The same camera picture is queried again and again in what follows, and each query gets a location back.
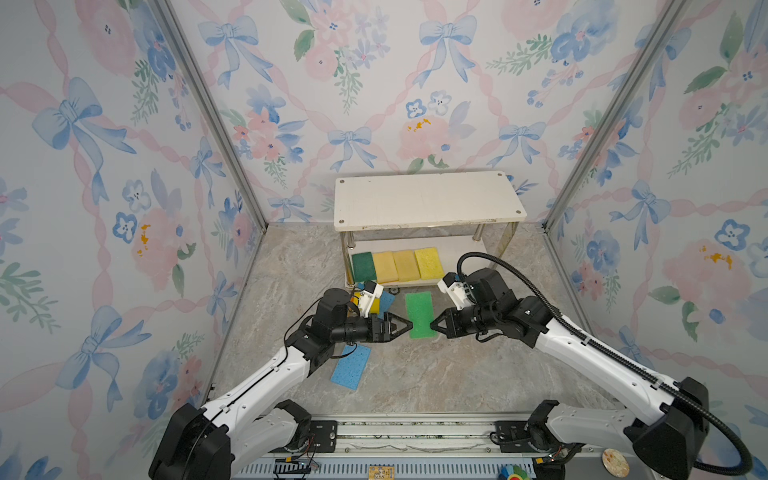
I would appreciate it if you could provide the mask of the small yellow sponge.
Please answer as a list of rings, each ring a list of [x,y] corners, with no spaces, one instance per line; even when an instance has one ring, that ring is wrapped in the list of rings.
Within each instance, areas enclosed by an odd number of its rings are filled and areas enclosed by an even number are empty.
[[[357,291],[353,296],[353,303],[358,307],[361,317],[368,318],[379,314],[379,297],[367,291]]]

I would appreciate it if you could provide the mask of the blue sponge back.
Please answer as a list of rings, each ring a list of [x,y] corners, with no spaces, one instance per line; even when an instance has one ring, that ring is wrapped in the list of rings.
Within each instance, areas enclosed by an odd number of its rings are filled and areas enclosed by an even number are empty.
[[[396,297],[388,291],[383,291],[379,298],[379,317],[387,313],[395,302]]]

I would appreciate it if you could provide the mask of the light green sponge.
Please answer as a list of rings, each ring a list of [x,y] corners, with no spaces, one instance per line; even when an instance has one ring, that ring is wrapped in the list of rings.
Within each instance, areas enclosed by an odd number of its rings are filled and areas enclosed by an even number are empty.
[[[413,340],[434,338],[437,332],[431,328],[434,320],[432,294],[430,292],[409,293],[405,296],[407,318],[412,323],[410,338]]]

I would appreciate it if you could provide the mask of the dark green scouring sponge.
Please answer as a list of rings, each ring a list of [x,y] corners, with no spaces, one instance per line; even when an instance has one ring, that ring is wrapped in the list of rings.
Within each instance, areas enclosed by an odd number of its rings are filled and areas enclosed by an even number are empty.
[[[377,281],[374,257],[371,252],[356,253],[351,256],[353,279],[357,283]]]

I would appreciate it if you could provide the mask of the bright yellow porous sponge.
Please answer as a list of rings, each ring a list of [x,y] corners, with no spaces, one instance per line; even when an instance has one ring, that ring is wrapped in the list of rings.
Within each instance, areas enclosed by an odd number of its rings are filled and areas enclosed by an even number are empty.
[[[437,248],[415,250],[414,256],[421,280],[440,280],[445,275]]]

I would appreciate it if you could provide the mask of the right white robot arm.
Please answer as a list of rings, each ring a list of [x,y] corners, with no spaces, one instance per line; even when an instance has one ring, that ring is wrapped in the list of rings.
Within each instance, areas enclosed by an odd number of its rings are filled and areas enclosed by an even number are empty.
[[[690,476],[709,430],[696,410],[707,400],[701,384],[692,379],[676,384],[626,357],[560,315],[540,294],[517,297],[494,269],[466,277],[448,273],[438,288],[453,305],[432,322],[434,331],[450,339],[518,340],[571,366],[621,405],[596,410],[544,400],[524,426],[497,432],[501,444],[549,454],[585,445],[614,448],[667,478]]]

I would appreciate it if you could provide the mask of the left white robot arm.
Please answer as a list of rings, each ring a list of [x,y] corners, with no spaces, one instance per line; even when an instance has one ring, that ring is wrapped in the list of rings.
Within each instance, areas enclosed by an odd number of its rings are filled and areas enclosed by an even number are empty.
[[[310,413],[284,394],[336,358],[339,344],[389,343],[411,321],[370,308],[377,291],[331,288],[286,330],[280,350],[255,373],[201,407],[171,416],[150,463],[152,479],[230,479],[274,450],[310,446]]]

